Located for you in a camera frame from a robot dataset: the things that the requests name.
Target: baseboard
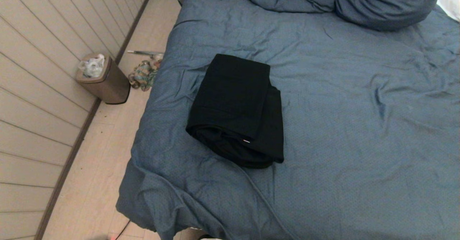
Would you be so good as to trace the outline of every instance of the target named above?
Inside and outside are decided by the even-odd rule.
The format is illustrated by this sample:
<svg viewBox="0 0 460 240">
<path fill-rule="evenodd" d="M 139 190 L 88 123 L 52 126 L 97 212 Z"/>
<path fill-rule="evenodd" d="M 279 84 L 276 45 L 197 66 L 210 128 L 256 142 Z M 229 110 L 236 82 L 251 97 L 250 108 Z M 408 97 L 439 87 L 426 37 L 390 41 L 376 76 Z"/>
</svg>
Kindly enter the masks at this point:
<svg viewBox="0 0 460 240">
<path fill-rule="evenodd" d="M 118 52 L 115 62 L 118 64 L 120 63 L 121 57 L 125 53 L 126 47 L 128 46 L 129 41 L 131 40 L 131 36 L 133 36 L 134 31 L 136 30 L 136 27 L 138 25 L 138 22 L 143 14 L 143 11 L 145 7 L 147 6 L 149 0 L 144 0 L 141 8 L 139 9 L 138 15 L 134 19 L 133 25 L 131 26 L 131 29 L 129 29 L 128 35 L 126 35 L 125 41 L 123 42 L 123 45 L 120 47 L 120 51 Z M 53 193 L 51 195 L 51 199 L 48 202 L 48 205 L 46 206 L 45 213 L 43 215 L 43 218 L 41 219 L 40 225 L 37 230 L 37 235 L 35 236 L 35 240 L 42 240 L 43 235 L 45 234 L 46 226 L 48 225 L 48 222 L 51 218 L 51 214 L 53 211 L 53 208 L 58 200 L 59 194 L 61 193 L 61 189 L 64 186 L 65 179 L 67 175 L 69 174 L 70 168 L 72 167 L 72 163 L 75 160 L 75 157 L 78 153 L 78 150 L 80 149 L 80 146 L 82 145 L 83 139 L 85 138 L 85 135 L 88 131 L 89 126 L 91 125 L 92 119 L 94 118 L 94 115 L 96 115 L 97 109 L 99 108 L 99 105 L 101 104 L 101 100 L 97 99 L 94 101 L 93 106 L 90 109 L 90 112 L 88 114 L 88 117 L 85 121 L 85 124 L 83 124 L 82 129 L 80 130 L 80 133 L 75 141 L 74 146 L 72 147 L 72 150 L 70 151 L 69 157 L 67 158 L 63 170 L 61 172 L 61 175 L 59 176 L 59 179 L 57 180 L 56 187 L 53 190 Z"/>
</svg>

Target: pillow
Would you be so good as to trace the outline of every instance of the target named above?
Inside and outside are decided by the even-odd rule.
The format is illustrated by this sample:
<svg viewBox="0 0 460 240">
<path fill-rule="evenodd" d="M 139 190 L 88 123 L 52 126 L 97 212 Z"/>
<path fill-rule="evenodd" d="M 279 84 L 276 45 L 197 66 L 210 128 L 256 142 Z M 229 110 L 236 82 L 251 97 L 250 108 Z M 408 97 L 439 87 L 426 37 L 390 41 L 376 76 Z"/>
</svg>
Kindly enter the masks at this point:
<svg viewBox="0 0 460 240">
<path fill-rule="evenodd" d="M 437 0 L 335 0 L 338 16 L 378 31 L 392 31 L 424 20 Z"/>
<path fill-rule="evenodd" d="M 437 0 L 437 5 L 457 22 L 460 22 L 460 0 Z"/>
</svg>

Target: light wood flooring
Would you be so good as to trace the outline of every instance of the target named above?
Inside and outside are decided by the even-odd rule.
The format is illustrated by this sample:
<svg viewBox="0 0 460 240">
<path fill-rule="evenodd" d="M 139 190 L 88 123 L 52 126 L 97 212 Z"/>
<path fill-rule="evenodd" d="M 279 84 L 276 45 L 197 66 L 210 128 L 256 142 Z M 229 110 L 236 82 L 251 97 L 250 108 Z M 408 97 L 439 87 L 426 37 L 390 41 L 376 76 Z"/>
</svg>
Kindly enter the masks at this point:
<svg viewBox="0 0 460 240">
<path fill-rule="evenodd" d="M 127 50 L 164 51 L 179 13 L 177 0 L 149 0 Z M 147 56 L 125 54 L 120 68 L 130 73 Z M 150 92 L 131 89 L 121 105 L 102 103 L 85 136 L 46 228 L 44 240 L 105 240 L 128 219 L 115 210 L 118 187 L 130 158 L 139 120 Z M 174 240 L 196 240 L 188 229 Z M 159 240 L 158 234 L 131 223 L 119 240 Z"/>
</svg>

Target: white pillow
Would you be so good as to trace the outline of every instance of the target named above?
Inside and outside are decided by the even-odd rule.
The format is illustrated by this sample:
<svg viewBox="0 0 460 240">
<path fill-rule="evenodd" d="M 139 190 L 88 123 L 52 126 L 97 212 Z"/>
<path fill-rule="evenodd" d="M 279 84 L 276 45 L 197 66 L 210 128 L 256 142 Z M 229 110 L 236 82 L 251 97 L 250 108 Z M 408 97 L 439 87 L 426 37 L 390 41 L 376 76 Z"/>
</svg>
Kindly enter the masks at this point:
<svg viewBox="0 0 460 240">
<path fill-rule="evenodd" d="M 448 16 L 460 22 L 460 0 L 437 0 L 436 3 Z"/>
</svg>

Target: folded clothes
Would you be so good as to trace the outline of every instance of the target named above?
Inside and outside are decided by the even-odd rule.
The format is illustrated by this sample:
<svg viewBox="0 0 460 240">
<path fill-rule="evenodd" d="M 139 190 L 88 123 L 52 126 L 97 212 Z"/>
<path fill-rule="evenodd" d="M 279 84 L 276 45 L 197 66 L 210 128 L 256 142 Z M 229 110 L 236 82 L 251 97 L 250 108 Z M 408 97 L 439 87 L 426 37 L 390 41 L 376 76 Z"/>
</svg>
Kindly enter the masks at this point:
<svg viewBox="0 0 460 240">
<path fill-rule="evenodd" d="M 269 65 L 217 54 L 192 104 L 186 131 L 237 165 L 282 163 L 281 95 L 269 75 Z"/>
</svg>

